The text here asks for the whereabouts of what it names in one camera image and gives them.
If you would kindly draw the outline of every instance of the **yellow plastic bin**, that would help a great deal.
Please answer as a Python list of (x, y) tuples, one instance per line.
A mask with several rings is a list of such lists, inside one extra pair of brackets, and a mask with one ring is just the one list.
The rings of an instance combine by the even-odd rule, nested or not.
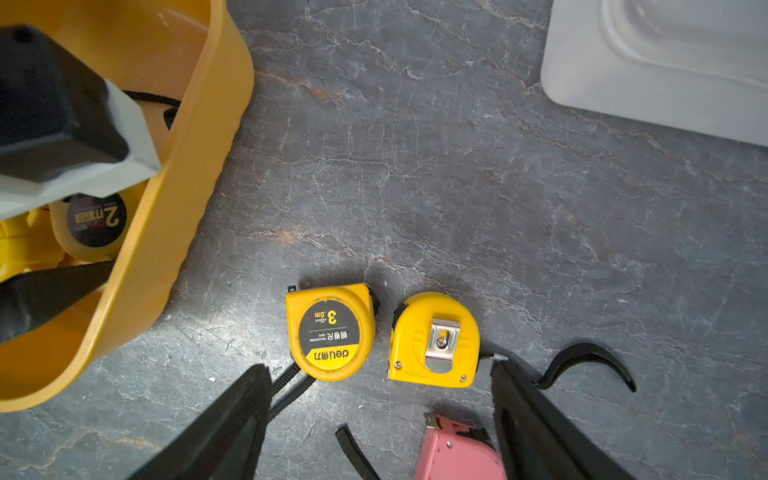
[(109, 281), (51, 322), (0, 345), (0, 412), (38, 405), (162, 313), (240, 119), (253, 63), (224, 0), (5, 2), (0, 25), (29, 23), (124, 90), (181, 99), (142, 104), (163, 164), (141, 198)]

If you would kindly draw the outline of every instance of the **tape measure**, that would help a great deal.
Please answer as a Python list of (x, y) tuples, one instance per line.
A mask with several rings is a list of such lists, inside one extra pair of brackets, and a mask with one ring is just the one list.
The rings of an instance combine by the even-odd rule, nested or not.
[(475, 380), (480, 330), (461, 303), (442, 293), (408, 298), (397, 310), (389, 341), (389, 378), (467, 388)]
[(297, 291), (288, 287), (286, 310), (293, 358), (319, 380), (344, 380), (373, 347), (379, 301), (364, 283)]

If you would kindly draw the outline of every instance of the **black strap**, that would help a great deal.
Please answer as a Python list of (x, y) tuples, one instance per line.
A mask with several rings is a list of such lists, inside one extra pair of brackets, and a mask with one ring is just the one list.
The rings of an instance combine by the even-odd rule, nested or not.
[(283, 387), (287, 385), (288, 382), (290, 382), (293, 379), (293, 377), (295, 377), (296, 374), (300, 371), (301, 371), (301, 367), (299, 367), (299, 364), (296, 362), (293, 362), (293, 364), (290, 367), (288, 367), (286, 371), (283, 372), (282, 375), (277, 377), (277, 380), (275, 380), (275, 383), (273, 384), (273, 387), (272, 387), (272, 396), (277, 395), (277, 393), (280, 390), (282, 390)]
[[(507, 356), (498, 355), (494, 352), (480, 352), (478, 361), (488, 358), (500, 359), (502, 361), (508, 360)], [(614, 354), (608, 352), (605, 348), (592, 342), (581, 342), (575, 345), (569, 346), (567, 349), (560, 351), (555, 358), (549, 364), (547, 371), (544, 375), (535, 378), (531, 376), (529, 372), (525, 372), (530, 377), (531, 381), (540, 390), (546, 390), (552, 385), (554, 381), (558, 379), (561, 373), (579, 363), (603, 363), (610, 366), (616, 373), (619, 374), (624, 383), (627, 384), (629, 390), (632, 392), (637, 391), (637, 383), (632, 378), (632, 374), (626, 365), (621, 360), (616, 358)]]
[(352, 464), (352, 467), (355, 468), (362, 480), (381, 480), (366, 456), (362, 453), (362, 450), (360, 450), (360, 447), (357, 446), (357, 442), (355, 442), (355, 438), (349, 431), (349, 427), (343, 425), (340, 429), (336, 430), (336, 440), (339, 441), (339, 446), (344, 451), (346, 459), (349, 460), (349, 463)]
[(315, 377), (309, 375), (304, 377), (304, 380), (302, 380), (299, 385), (293, 387), (293, 390), (291, 390), (287, 395), (280, 399), (280, 401), (270, 409), (270, 416), (267, 421), (272, 422), (275, 417), (283, 411), (283, 409), (298, 399), (302, 393), (304, 393), (310, 386), (312, 386), (314, 382)]

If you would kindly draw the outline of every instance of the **3m label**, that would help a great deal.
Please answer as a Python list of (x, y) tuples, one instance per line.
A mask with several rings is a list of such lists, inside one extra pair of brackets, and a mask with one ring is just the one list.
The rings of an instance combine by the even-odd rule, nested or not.
[(69, 200), (69, 233), (86, 247), (106, 247), (125, 230), (128, 212), (118, 194), (98, 198), (76, 194)]
[(304, 313), (299, 325), (299, 343), (312, 365), (335, 370), (355, 356), (360, 326), (347, 305), (337, 300), (323, 300)]

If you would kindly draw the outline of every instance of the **gray marble floor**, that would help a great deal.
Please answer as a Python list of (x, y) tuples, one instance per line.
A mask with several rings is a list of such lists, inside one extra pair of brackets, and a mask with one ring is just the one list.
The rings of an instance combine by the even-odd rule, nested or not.
[(286, 285), (366, 281), (372, 355), (270, 425), (257, 478), (412, 478), (422, 413), (468, 390), (386, 379), (390, 313), (447, 292), (638, 478), (768, 478), (768, 150), (563, 108), (538, 83), (548, 0), (235, 0), (257, 85), (165, 314), (66, 392), (0, 415), (0, 478), (124, 478), (254, 362), (289, 362)]

